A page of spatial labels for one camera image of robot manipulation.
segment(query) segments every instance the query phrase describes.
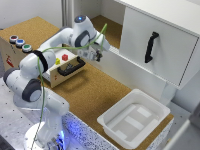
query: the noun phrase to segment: white plastic bin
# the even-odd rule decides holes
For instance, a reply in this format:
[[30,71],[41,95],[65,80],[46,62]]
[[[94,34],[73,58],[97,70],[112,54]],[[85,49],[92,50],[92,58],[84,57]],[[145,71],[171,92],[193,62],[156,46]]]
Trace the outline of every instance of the white plastic bin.
[[97,121],[105,133],[122,147],[135,149],[169,113],[169,108],[135,89]]

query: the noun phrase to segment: cabinet handle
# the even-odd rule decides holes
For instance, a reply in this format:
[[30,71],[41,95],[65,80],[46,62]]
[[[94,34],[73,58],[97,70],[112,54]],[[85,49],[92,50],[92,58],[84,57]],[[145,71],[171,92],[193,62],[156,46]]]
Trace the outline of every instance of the cabinet handle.
[[80,57],[77,57],[77,61],[79,62],[79,64],[74,66],[73,68],[62,70],[60,67],[58,67],[57,69],[58,73],[66,77],[70,75],[71,73],[75,72],[76,70],[80,69],[81,67],[85,66],[85,62],[82,59],[80,59]]
[[147,51],[145,55],[145,63],[149,63],[153,59],[153,57],[151,56],[151,51],[153,48],[154,39],[156,39],[157,37],[159,37],[159,34],[156,32],[153,32],[152,36],[149,39]]

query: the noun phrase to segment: white cabinet door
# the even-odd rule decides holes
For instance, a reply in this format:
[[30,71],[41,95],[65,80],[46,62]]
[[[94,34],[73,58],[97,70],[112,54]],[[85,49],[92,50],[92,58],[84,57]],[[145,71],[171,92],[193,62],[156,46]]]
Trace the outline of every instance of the white cabinet door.
[[[154,40],[152,47],[153,60],[145,63],[147,45],[153,32],[158,33],[159,37]],[[196,36],[127,7],[120,54],[178,86],[197,39]]]

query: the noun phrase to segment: green cable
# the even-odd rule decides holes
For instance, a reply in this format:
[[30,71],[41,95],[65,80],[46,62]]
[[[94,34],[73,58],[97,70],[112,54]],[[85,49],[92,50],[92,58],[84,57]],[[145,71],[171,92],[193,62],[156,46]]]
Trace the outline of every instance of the green cable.
[[[71,49],[71,50],[78,50],[78,49],[82,49],[82,48],[86,48],[86,47],[89,47],[90,45],[94,44],[94,42],[96,42],[96,40],[103,34],[104,37],[103,37],[103,41],[101,43],[101,51],[103,49],[103,42],[105,40],[105,33],[106,33],[106,30],[107,30],[107,24],[104,25],[103,29],[101,30],[100,34],[98,35],[98,37],[96,37],[92,42],[90,42],[89,44],[83,46],[83,47],[51,47],[51,48],[47,48],[45,50],[43,50],[42,52],[46,52],[47,50],[50,50],[50,49]],[[40,80],[42,82],[42,90],[43,90],[43,102],[42,102],[42,110],[41,110],[41,117],[40,117],[40,122],[39,122],[39,126],[37,128],[37,131],[36,131],[36,134],[35,134],[35,137],[34,137],[34,140],[33,140],[33,143],[32,143],[32,147],[31,147],[31,150],[33,149],[33,145],[34,145],[34,141],[36,139],[36,136],[37,136],[37,133],[39,131],[39,128],[40,128],[40,125],[42,123],[42,117],[43,117],[43,110],[44,110],[44,100],[45,100],[45,91],[44,91],[44,81],[43,81],[43,77],[42,77],[42,72],[40,70],[40,59],[38,57],[38,70],[39,70],[39,73],[40,73]]]

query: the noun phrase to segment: yellow object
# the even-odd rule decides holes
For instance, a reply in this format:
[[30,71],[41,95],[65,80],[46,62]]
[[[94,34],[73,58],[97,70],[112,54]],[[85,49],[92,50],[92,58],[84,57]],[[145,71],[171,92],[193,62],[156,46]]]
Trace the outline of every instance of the yellow object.
[[59,65],[59,64],[60,64],[60,59],[56,58],[56,65]]

